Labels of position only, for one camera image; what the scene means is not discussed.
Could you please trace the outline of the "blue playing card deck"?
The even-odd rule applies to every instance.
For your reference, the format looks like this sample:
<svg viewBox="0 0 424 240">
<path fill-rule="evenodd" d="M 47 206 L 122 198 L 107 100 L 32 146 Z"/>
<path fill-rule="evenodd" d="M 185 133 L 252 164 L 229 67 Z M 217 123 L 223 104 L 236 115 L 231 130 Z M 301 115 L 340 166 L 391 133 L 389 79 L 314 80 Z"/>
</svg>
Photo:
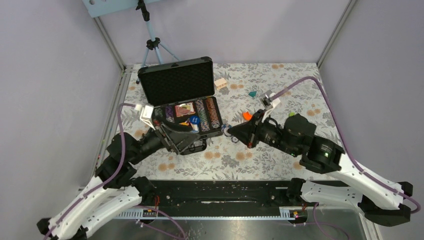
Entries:
<svg viewBox="0 0 424 240">
<path fill-rule="evenodd" d="M 190 126 L 191 126 L 191 132 L 192 133 L 198 133 L 199 132 L 199 125 L 198 124 L 190 123 Z"/>
</svg>

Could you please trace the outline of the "blue small blind button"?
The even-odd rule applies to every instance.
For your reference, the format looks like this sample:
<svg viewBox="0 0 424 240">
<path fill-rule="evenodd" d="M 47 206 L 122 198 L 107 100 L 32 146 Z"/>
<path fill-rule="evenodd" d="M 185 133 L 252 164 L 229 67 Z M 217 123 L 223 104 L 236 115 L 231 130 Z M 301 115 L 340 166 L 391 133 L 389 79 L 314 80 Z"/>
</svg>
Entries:
<svg viewBox="0 0 424 240">
<path fill-rule="evenodd" d="M 201 123 L 201 120 L 200 120 L 200 118 L 199 118 L 198 116 L 193 115 L 193 116 L 191 116 L 191 117 L 189 118 L 189 122 L 190 122 L 190 124 L 192 124 L 192 125 L 199 125 L 199 124 Z"/>
</svg>

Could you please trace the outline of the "black poker chip case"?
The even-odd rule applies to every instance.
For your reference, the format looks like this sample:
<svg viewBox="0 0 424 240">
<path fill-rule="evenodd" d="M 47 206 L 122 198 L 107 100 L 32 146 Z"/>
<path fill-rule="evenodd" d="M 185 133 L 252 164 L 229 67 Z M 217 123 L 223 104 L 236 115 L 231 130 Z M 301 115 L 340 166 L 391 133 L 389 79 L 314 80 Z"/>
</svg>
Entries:
<svg viewBox="0 0 424 240">
<path fill-rule="evenodd" d="M 181 155 L 202 152 L 207 147 L 207 139 L 222 135 L 223 120 L 217 99 L 214 96 L 213 60 L 210 57 L 203 56 L 173 63 L 144 66 L 138 70 L 137 76 L 147 102 L 154 107 L 154 117 L 156 108 L 162 108 L 165 113 L 166 106 L 172 106 L 174 107 L 175 123 L 190 123 L 189 118 L 191 116 L 199 117 L 196 100 L 203 101 L 210 130 L 202 131 L 199 124 L 200 139 L 189 146 Z M 212 128 L 206 103 L 208 98 L 212 98 L 215 104 L 220 122 L 219 128 Z M 176 117 L 175 105 L 189 102 L 193 102 L 195 114 Z"/>
</svg>

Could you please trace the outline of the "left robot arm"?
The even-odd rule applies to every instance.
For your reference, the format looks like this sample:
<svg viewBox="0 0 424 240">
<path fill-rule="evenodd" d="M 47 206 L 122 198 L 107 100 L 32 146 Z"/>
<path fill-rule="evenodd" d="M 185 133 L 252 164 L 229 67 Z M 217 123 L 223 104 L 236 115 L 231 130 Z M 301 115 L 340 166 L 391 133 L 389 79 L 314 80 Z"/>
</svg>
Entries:
<svg viewBox="0 0 424 240">
<path fill-rule="evenodd" d="M 160 149 L 179 154 L 199 139 L 200 134 L 188 126 L 156 119 L 139 140 L 121 132 L 77 197 L 56 216 L 37 222 L 39 232 L 46 240 L 87 240 L 123 211 L 152 204 L 154 185 L 145 176 L 135 177 L 134 165 Z"/>
</svg>

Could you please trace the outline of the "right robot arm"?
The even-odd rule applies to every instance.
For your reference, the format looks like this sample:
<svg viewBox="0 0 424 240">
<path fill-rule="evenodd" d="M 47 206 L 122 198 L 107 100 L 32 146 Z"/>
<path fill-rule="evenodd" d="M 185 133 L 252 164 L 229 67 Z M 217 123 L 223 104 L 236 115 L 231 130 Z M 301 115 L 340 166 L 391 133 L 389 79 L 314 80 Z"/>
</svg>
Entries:
<svg viewBox="0 0 424 240">
<path fill-rule="evenodd" d="M 315 134 L 316 125 L 300 114 L 279 124 L 257 111 L 249 121 L 230 127 L 227 132 L 248 148 L 267 144 L 293 157 L 308 171 L 326 175 L 344 186 L 318 184 L 293 178 L 286 190 L 287 201 L 293 206 L 319 203 L 357 211 L 367 220 L 385 227 L 408 223 L 412 210 L 404 200 L 413 193 L 408 182 L 393 182 L 361 164 L 351 161 L 335 142 Z"/>
</svg>

